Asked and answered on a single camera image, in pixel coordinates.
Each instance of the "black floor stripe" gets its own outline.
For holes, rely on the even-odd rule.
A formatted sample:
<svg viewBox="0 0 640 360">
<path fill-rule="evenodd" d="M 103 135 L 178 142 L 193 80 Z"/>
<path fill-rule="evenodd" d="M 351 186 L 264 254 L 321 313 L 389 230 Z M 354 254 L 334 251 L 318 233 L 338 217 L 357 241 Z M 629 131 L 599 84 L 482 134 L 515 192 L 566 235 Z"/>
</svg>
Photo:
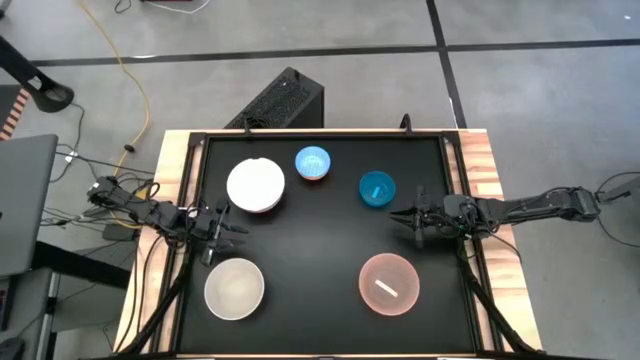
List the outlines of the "black floor stripe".
<svg viewBox="0 0 640 360">
<path fill-rule="evenodd" d="M 413 54 L 435 52 L 436 46 L 429 45 L 399 45 L 399 46 L 370 46 L 352 48 L 319 48 L 300 50 L 269 50 L 246 51 L 217 54 L 184 54 L 184 55 L 158 55 L 153 57 L 122 57 L 125 64 L 152 64 L 167 62 L 189 61 L 216 61 L 216 60 L 247 60 L 247 59 L 273 59 L 314 56 L 343 56 L 343 55 L 378 55 L 378 54 Z M 60 59 L 60 60 L 34 60 L 35 66 L 77 66 L 77 65 L 115 65 L 116 58 L 87 58 L 87 59 Z"/>
<path fill-rule="evenodd" d="M 448 45 L 449 52 L 499 51 L 499 50 L 544 50 L 544 49 L 576 49 L 615 46 L 640 46 L 640 39 L 618 40 L 582 40 L 582 41 L 547 41 L 502 44 L 461 44 Z"/>
<path fill-rule="evenodd" d="M 474 52 L 500 50 L 541 50 L 541 49 L 575 49 L 617 46 L 640 46 L 640 39 L 617 40 L 584 40 L 584 41 L 550 41 L 528 43 L 499 43 L 499 44 L 459 44 L 459 45 L 399 45 L 373 46 L 352 48 L 320 48 L 299 50 L 268 50 L 241 51 L 231 53 L 180 54 L 158 55 L 150 57 L 126 56 L 122 58 L 125 64 L 153 64 L 191 61 L 217 60 L 248 60 L 248 59 L 276 59 L 314 56 L 342 56 L 342 55 L 376 55 L 376 54 L 417 54 L 431 52 Z M 35 66 L 89 66 L 89 65 L 117 65 L 114 57 L 33 60 Z"/>
<path fill-rule="evenodd" d="M 440 65 L 442 66 L 442 72 L 444 73 L 444 81 L 447 86 L 447 92 L 449 93 L 449 99 L 451 100 L 454 120 L 459 128 L 466 128 L 467 120 L 465 119 L 464 111 L 462 110 L 462 101 L 460 100 L 458 85 L 456 84 L 456 79 L 453 75 L 453 67 L 451 66 L 451 59 L 449 59 L 449 53 L 447 52 L 447 46 L 444 40 L 444 33 L 442 31 L 442 24 L 440 23 L 440 16 L 438 16 L 436 2 L 435 0 L 426 1 L 427 7 L 429 8 L 429 16 L 431 17 L 433 34 L 436 37 L 436 46 L 438 47 Z"/>
</svg>

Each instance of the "black stand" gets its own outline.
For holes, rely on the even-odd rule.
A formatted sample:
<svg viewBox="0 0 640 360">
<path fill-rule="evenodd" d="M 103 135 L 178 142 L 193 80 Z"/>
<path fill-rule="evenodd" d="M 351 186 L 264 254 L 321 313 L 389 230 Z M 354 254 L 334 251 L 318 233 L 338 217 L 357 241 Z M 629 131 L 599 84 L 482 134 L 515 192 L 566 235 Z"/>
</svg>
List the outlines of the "black stand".
<svg viewBox="0 0 640 360">
<path fill-rule="evenodd" d="M 40 111 L 58 112 L 71 104 L 74 93 L 70 88 L 58 84 L 31 65 L 16 48 L 0 36 L 0 67 L 5 69 L 16 81 L 27 90 Z M 30 81 L 37 79 L 40 87 L 36 88 Z"/>
<path fill-rule="evenodd" d="M 31 263 L 33 269 L 49 268 L 57 273 L 92 282 L 126 289 L 131 273 L 117 266 L 62 250 L 59 247 L 36 242 Z"/>
</svg>

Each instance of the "table leg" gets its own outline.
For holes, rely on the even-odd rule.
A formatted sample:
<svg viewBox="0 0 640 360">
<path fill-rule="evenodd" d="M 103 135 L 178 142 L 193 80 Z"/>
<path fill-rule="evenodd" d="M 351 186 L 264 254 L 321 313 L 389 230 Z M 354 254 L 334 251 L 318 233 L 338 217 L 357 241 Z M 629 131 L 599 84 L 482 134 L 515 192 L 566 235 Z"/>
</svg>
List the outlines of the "table leg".
<svg viewBox="0 0 640 360">
<path fill-rule="evenodd" d="M 36 242 L 31 267 L 49 268 L 60 274 L 120 289 L 127 288 L 131 276 L 131 272 L 117 266 L 89 259 L 41 241 Z"/>
</svg>

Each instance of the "gray floor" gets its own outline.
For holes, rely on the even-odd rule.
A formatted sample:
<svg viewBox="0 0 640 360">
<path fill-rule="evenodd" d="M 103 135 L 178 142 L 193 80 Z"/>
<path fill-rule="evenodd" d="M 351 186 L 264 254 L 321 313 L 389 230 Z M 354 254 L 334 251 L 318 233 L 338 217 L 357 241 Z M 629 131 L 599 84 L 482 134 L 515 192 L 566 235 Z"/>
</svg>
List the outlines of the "gray floor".
<svg viewBox="0 0 640 360">
<path fill-rule="evenodd" d="M 640 38 L 636 1 L 436 3 L 449 44 Z M 194 15 L 138 1 L 116 15 L 113 5 L 115 1 L 89 2 L 127 56 L 435 43 L 421 0 L 211 0 Z M 34 60 L 111 56 L 70 0 L 15 1 L 8 18 L 0 21 L 0 34 Z M 508 197 L 559 185 L 595 190 L 613 173 L 640 169 L 634 146 L 640 131 L 640 48 L 450 56 L 468 125 L 489 129 Z M 224 126 L 286 66 L 326 87 L 327 127 L 396 127 L 405 112 L 416 126 L 455 126 L 435 53 L 140 64 L 130 69 L 149 94 L 153 123 L 127 164 L 153 170 L 166 129 Z M 80 153 L 117 161 L 122 145 L 143 122 L 135 85 L 117 66 L 43 71 L 71 86 L 87 110 Z M 0 75 L 0 83 L 13 83 Z M 78 115 L 75 108 L 44 114 L 30 101 L 15 136 L 54 132 L 61 142 L 71 143 Z M 50 187 L 47 205 L 69 212 L 88 207 L 84 189 L 91 181 L 86 165 L 74 164 L 64 181 Z M 603 221 L 619 237 L 640 244 L 637 210 L 623 201 L 604 209 Z M 608 240 L 594 224 L 525 224 L 517 227 L 516 237 L 545 349 L 637 358 L 640 250 Z M 75 227 L 49 228 L 40 238 L 72 250 L 105 244 L 99 233 Z M 131 250 L 114 248 L 100 256 L 119 263 Z M 84 286 L 64 279 L 61 295 Z M 113 341 L 123 296 L 97 286 L 63 304 L 56 326 L 66 331 L 59 337 L 56 358 L 107 355 L 103 327 Z M 69 330 L 77 326 L 82 330 Z"/>
</svg>

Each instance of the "black table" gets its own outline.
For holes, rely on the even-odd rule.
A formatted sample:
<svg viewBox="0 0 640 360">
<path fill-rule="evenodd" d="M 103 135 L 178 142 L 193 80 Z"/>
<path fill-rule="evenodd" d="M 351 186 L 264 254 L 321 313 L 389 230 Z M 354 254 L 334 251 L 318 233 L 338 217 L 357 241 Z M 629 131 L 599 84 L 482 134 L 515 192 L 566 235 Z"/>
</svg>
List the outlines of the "black table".
<svg viewBox="0 0 640 360">
<path fill-rule="evenodd" d="M 285 174 L 280 203 L 265 214 L 232 207 L 230 222 L 251 231 L 237 256 L 255 262 L 266 282 L 262 304 L 247 319 L 223 321 L 208 310 L 203 287 L 211 268 L 192 251 L 191 276 L 179 315 L 176 350 L 184 354 L 425 354 L 473 352 L 471 304 L 451 242 L 423 252 L 413 233 L 388 220 L 392 209 L 413 204 L 419 185 L 442 198 L 451 192 L 439 134 L 405 137 L 357 135 L 209 136 L 199 176 L 208 204 L 226 196 L 231 169 L 266 157 Z M 294 166 L 305 146 L 325 148 L 329 174 L 304 180 Z M 385 208 L 367 207 L 358 182 L 368 171 L 390 174 L 397 185 Z M 406 314 L 374 313 L 358 292 L 358 274 L 372 256 L 392 252 L 420 276 L 421 294 Z"/>
</svg>

